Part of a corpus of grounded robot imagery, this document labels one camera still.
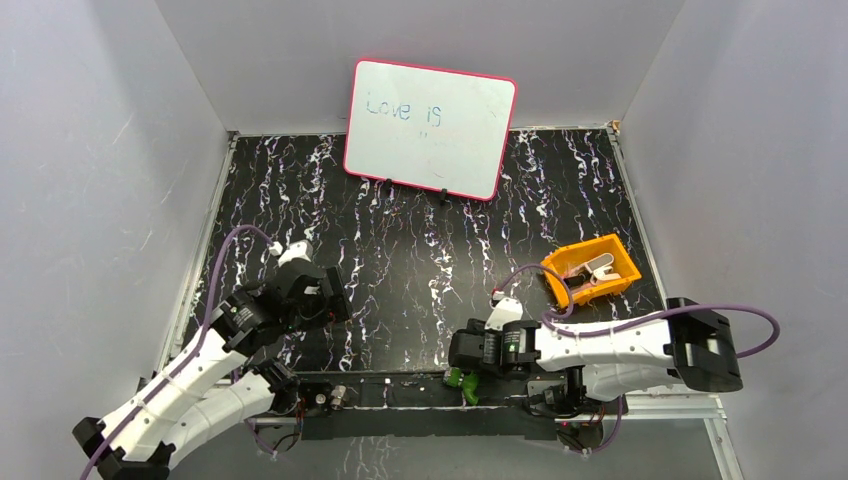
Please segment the green water faucet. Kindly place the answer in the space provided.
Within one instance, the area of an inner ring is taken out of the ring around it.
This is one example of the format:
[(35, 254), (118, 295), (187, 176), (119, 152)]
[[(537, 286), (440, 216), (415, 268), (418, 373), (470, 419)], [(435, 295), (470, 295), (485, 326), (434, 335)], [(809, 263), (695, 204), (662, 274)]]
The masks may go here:
[(475, 372), (464, 373), (461, 369), (452, 367), (444, 372), (443, 383), (448, 387), (460, 389), (468, 405), (479, 404), (479, 397), (476, 394), (479, 376)]

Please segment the silver hex nut fitting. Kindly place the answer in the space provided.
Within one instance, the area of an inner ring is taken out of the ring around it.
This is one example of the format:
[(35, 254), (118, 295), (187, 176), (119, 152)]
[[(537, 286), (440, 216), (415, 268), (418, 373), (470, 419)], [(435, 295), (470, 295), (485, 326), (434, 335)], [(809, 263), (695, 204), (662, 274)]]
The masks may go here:
[(342, 410), (349, 398), (349, 389), (347, 386), (339, 384), (335, 385), (330, 392), (329, 405), (332, 410)]

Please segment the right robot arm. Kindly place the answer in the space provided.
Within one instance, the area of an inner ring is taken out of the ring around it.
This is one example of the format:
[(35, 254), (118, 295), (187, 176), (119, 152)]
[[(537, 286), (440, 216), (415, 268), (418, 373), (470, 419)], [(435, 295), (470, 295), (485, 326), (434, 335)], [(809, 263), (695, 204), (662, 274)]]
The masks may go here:
[(503, 297), (487, 319), (470, 319), (453, 334), (443, 381), (473, 406), (485, 383), (521, 381), (522, 406), (547, 417), (596, 412), (631, 391), (658, 386), (741, 390), (729, 320), (685, 298), (669, 306), (632, 320), (550, 327)]

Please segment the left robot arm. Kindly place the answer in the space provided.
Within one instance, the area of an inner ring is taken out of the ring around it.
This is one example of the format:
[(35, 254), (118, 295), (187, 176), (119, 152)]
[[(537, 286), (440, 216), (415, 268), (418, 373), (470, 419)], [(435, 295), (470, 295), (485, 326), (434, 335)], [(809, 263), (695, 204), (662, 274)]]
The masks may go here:
[(88, 458), (82, 477), (165, 479), (193, 450), (230, 427), (299, 402), (299, 378), (281, 361), (250, 367), (223, 390), (216, 383), (281, 337), (349, 320), (339, 267), (304, 258), (268, 280), (233, 291), (183, 352), (145, 387), (102, 418), (85, 417), (72, 434)]

